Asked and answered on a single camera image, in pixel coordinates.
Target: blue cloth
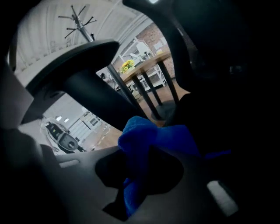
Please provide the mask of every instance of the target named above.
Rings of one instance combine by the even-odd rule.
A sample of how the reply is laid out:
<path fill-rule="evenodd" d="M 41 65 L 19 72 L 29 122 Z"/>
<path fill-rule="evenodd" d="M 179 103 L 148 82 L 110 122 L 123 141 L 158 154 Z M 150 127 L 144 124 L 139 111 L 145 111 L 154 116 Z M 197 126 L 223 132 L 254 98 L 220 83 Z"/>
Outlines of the blue cloth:
<path fill-rule="evenodd" d="M 173 151 L 202 157 L 196 143 L 185 125 L 157 127 L 151 121 L 135 116 L 131 118 L 118 141 L 119 148 L 127 157 L 127 167 L 131 173 L 124 182 L 124 202 L 126 214 L 130 217 L 144 201 L 146 176 L 148 173 L 148 151 L 151 145 Z M 215 158 L 229 151 L 211 153 L 205 159 Z"/>

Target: white wall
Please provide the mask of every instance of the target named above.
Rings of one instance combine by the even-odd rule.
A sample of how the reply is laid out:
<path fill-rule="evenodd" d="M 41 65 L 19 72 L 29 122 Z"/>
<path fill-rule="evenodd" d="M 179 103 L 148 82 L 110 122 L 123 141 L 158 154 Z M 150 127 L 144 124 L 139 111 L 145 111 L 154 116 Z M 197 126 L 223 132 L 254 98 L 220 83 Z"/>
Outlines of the white wall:
<path fill-rule="evenodd" d="M 79 45 L 71 46 L 49 54 L 48 56 L 44 57 L 43 59 L 39 60 L 38 62 L 34 63 L 33 65 L 29 66 L 23 72 L 15 74 L 21 84 L 26 87 L 28 83 L 48 64 L 50 64 L 53 60 L 58 58 L 59 56 L 65 54 L 66 52 L 78 47 Z"/>
<path fill-rule="evenodd" d="M 46 118 L 56 118 L 61 116 L 61 123 L 67 129 L 71 127 L 83 114 L 82 105 L 75 101 L 68 94 L 63 95 L 58 101 L 56 101 L 45 113 Z"/>
<path fill-rule="evenodd" d="M 23 18 L 18 26 L 17 69 L 18 73 L 29 65 L 44 60 L 60 48 L 85 43 L 86 40 L 79 31 L 67 38 L 75 28 L 70 19 L 58 18 L 60 15 L 71 16 L 71 5 L 80 14 L 80 20 L 86 23 L 91 16 L 96 22 L 86 26 L 89 33 L 94 33 L 96 39 L 115 39 L 130 26 L 141 13 L 123 6 L 121 0 L 44 0 Z"/>
<path fill-rule="evenodd" d="M 107 68 L 102 68 L 100 71 L 98 71 L 96 74 L 101 76 L 101 74 L 104 73 L 106 74 L 110 74 L 109 70 Z"/>

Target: wooden table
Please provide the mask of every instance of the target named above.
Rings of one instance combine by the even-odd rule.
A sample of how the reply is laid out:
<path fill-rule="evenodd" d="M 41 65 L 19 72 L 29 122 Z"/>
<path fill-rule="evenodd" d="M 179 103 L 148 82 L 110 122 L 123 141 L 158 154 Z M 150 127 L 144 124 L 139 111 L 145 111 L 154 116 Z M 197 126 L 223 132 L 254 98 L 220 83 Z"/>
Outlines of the wooden table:
<path fill-rule="evenodd" d="M 158 54 L 144 62 L 142 62 L 140 65 L 138 65 L 134 70 L 126 73 L 126 74 L 123 74 L 121 75 L 121 78 L 122 80 L 127 83 L 131 80 L 133 80 L 133 82 L 135 83 L 138 91 L 140 92 L 140 94 L 143 96 L 143 98 L 145 99 L 145 101 L 147 102 L 148 106 L 150 107 L 153 115 L 155 116 L 156 119 L 158 120 L 163 120 L 163 119 L 166 119 L 166 116 L 163 117 L 163 115 L 159 115 L 158 113 L 158 110 L 165 110 L 164 108 L 164 104 L 161 102 L 152 82 L 150 81 L 148 75 L 147 75 L 147 71 L 149 69 L 151 69 L 152 67 L 154 67 L 155 65 L 159 65 L 165 79 L 166 79 L 166 82 L 170 88 L 170 91 L 171 91 L 171 94 L 174 98 L 174 102 L 175 104 L 177 104 L 179 102 L 179 98 L 178 98 L 178 95 L 176 93 L 176 90 L 175 90 L 175 87 L 173 85 L 173 82 L 170 78 L 170 75 L 163 63 L 163 61 L 167 58 L 169 58 L 171 56 L 171 53 L 170 51 L 167 51 L 167 52 L 163 52 L 161 54 Z M 145 91 L 144 87 L 142 86 L 142 84 L 140 83 L 137 75 L 140 75 L 142 74 L 145 81 L 147 82 L 148 86 L 150 87 L 151 91 L 153 92 L 158 104 L 159 104 L 159 107 L 155 108 L 154 104 L 152 103 L 151 99 L 149 98 L 148 96 L 148 93 Z"/>

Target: wooden floor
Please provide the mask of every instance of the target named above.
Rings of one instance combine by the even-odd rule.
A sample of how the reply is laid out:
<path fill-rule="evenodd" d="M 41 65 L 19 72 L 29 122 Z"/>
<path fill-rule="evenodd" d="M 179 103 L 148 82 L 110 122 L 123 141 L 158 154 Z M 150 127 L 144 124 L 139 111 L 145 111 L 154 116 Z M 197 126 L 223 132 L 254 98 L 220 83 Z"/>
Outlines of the wooden floor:
<path fill-rule="evenodd" d="M 173 83 L 174 83 L 174 86 L 177 91 L 179 99 L 181 99 L 183 95 L 188 93 L 187 91 L 180 88 L 175 80 L 173 80 Z M 153 104 L 155 106 L 157 106 L 158 103 L 157 103 L 154 95 L 151 92 L 149 92 L 148 94 L 149 94 L 149 97 L 152 100 Z M 170 89 L 167 85 L 165 87 L 161 87 L 161 88 L 157 89 L 157 94 L 162 102 L 173 99 Z M 144 110 L 147 117 L 152 122 L 154 122 L 157 126 L 162 126 L 164 124 L 164 121 L 154 121 L 152 119 L 151 110 L 148 107 L 146 101 L 143 99 L 143 97 L 140 97 L 139 105 Z M 100 149 L 104 149 L 104 148 L 108 148 L 108 147 L 113 147 L 118 144 L 118 138 L 121 136 L 122 132 L 117 130 L 116 128 L 110 126 L 110 127 L 108 127 L 110 129 L 109 133 L 107 135 L 105 135 L 105 133 L 108 132 L 108 129 L 105 129 L 103 131 L 104 128 L 105 128 L 104 126 L 101 126 L 97 130 L 97 132 L 98 132 L 97 134 L 92 133 L 91 135 L 89 135 L 87 137 L 86 141 L 83 144 L 84 149 L 91 150 L 92 148 L 94 148 L 95 150 L 100 150 Z"/>

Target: flower vase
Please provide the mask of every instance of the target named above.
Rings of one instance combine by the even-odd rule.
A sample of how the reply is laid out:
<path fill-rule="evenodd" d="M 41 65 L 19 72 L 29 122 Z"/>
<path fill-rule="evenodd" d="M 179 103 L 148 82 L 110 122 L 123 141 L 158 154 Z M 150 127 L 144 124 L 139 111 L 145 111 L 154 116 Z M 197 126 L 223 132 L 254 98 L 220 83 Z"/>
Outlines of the flower vase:
<path fill-rule="evenodd" d="M 128 70 L 126 70 L 125 74 L 129 73 L 129 72 L 132 71 L 133 69 L 135 69 L 134 66 L 130 67 Z"/>

